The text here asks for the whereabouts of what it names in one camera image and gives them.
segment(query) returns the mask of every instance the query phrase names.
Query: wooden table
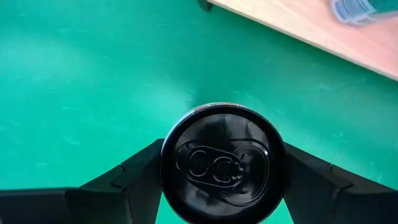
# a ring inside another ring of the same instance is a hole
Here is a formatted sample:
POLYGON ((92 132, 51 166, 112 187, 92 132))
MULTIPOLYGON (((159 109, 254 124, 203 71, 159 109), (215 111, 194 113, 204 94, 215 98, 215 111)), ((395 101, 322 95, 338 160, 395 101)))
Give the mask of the wooden table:
POLYGON ((335 19, 330 0, 209 1, 398 80, 398 18, 351 27, 335 19))

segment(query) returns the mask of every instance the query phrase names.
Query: can top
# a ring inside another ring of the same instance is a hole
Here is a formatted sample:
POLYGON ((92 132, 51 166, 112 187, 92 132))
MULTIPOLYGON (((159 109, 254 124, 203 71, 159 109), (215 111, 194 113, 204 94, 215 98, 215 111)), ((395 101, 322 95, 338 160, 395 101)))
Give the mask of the can top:
POLYGON ((170 132, 160 174, 167 201, 184 220, 257 223, 283 196, 284 142, 250 109, 204 106, 170 132))

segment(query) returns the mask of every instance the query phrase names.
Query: green mat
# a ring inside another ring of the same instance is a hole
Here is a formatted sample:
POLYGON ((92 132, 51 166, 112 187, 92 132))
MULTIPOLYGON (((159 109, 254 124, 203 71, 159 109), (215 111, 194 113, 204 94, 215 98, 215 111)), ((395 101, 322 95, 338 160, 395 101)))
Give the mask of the green mat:
MULTIPOLYGON (((196 1, 0 2, 0 189, 79 186, 212 101, 398 189, 392 80, 196 1)), ((162 199, 158 223, 181 222, 162 199)))

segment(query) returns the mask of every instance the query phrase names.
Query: clear cup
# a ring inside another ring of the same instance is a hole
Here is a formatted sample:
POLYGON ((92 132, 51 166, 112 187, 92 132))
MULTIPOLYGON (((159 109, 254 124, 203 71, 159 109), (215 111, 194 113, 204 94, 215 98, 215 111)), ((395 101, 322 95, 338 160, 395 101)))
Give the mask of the clear cup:
POLYGON ((339 21, 364 26, 398 15, 397 0, 332 0, 331 8, 339 21))

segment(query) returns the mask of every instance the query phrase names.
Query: pull tab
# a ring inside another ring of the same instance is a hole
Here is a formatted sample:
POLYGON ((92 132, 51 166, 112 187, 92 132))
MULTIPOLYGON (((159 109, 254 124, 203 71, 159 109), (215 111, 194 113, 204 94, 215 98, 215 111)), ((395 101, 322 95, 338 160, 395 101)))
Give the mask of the pull tab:
POLYGON ((193 183, 228 188, 238 183, 244 174, 238 156, 208 146, 183 145, 177 153, 177 168, 193 183))

